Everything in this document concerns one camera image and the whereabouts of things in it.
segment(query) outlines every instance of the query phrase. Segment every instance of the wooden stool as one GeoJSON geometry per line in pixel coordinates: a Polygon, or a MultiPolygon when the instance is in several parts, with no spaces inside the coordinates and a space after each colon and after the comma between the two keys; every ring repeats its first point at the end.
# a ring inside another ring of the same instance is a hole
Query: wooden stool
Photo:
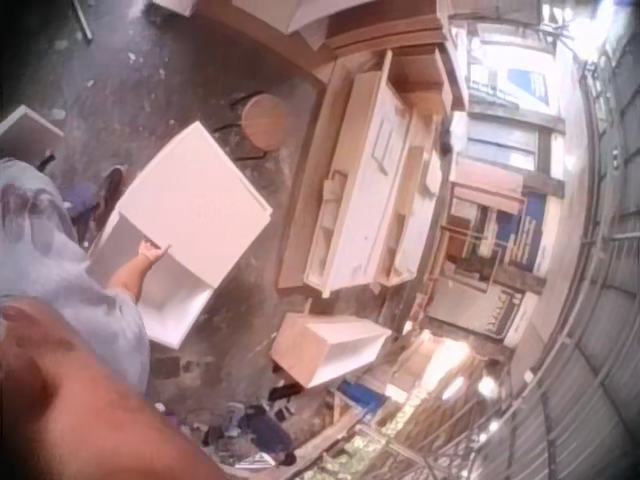
{"type": "Polygon", "coordinates": [[[268,93],[256,92],[236,100],[230,108],[242,104],[244,106],[240,120],[216,128],[213,133],[239,127],[245,137],[261,151],[260,155],[236,158],[237,161],[260,160],[268,152],[279,150],[284,144],[291,122],[289,111],[282,100],[268,93]]]}

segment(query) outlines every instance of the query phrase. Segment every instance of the blue sign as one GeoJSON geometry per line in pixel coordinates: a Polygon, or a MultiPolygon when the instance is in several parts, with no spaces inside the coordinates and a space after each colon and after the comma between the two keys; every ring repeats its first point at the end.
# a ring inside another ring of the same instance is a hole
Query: blue sign
{"type": "Polygon", "coordinates": [[[511,68],[507,73],[507,79],[523,92],[549,106],[549,91],[543,73],[511,68]]]}

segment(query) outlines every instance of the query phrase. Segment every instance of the hand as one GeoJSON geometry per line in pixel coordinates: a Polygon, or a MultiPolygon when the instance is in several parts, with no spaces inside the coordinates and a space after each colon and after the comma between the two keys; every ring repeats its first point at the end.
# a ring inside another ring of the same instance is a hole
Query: hand
{"type": "Polygon", "coordinates": [[[143,240],[140,242],[140,247],[138,248],[138,255],[142,255],[151,261],[151,265],[155,265],[158,263],[162,257],[164,257],[169,250],[171,245],[167,245],[163,248],[156,247],[153,243],[148,240],[143,240]]]}

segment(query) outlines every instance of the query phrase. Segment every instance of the dirty floor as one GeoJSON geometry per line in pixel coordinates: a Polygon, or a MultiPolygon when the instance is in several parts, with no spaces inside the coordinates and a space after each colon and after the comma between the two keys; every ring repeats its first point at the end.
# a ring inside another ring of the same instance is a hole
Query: dirty floor
{"type": "MultiPolygon", "coordinates": [[[[213,130],[232,121],[229,104],[247,93],[278,95],[294,116],[279,154],[238,164],[273,207],[271,223],[181,349],[152,347],[149,399],[162,401],[187,423],[214,424],[227,402],[266,397],[277,381],[268,357],[272,340],[285,313],[303,311],[307,301],[305,294],[281,292],[275,285],[291,187],[318,92],[284,60],[209,19],[145,8],[142,0],[82,3],[95,37],[91,44],[68,1],[23,1],[19,11],[6,6],[0,15],[9,20],[1,33],[0,114],[26,104],[64,131],[64,146],[47,172],[61,188],[98,182],[116,164],[143,168],[192,122],[213,130]]],[[[251,148],[237,136],[219,141],[231,156],[251,148]]],[[[315,299],[311,311],[388,323],[381,318],[386,298],[387,292],[368,287],[347,289],[327,301],[315,299]]],[[[391,315],[394,309],[384,310],[391,315]]],[[[324,397],[319,389],[296,400],[298,414],[288,428],[297,443],[324,427],[324,397]]]]}

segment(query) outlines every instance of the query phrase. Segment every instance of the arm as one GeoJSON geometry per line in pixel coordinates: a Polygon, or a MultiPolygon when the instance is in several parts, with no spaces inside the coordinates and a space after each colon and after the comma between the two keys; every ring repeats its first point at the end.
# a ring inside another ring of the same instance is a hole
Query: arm
{"type": "Polygon", "coordinates": [[[26,299],[0,313],[0,477],[226,478],[155,409],[115,381],[58,312],[26,299]]]}
{"type": "Polygon", "coordinates": [[[156,248],[151,243],[143,241],[140,244],[138,255],[125,263],[120,267],[116,273],[113,274],[111,280],[107,284],[107,288],[121,288],[129,292],[136,303],[140,301],[142,295],[142,284],[147,276],[147,273],[151,270],[156,263],[165,256],[169,247],[156,248]]]}

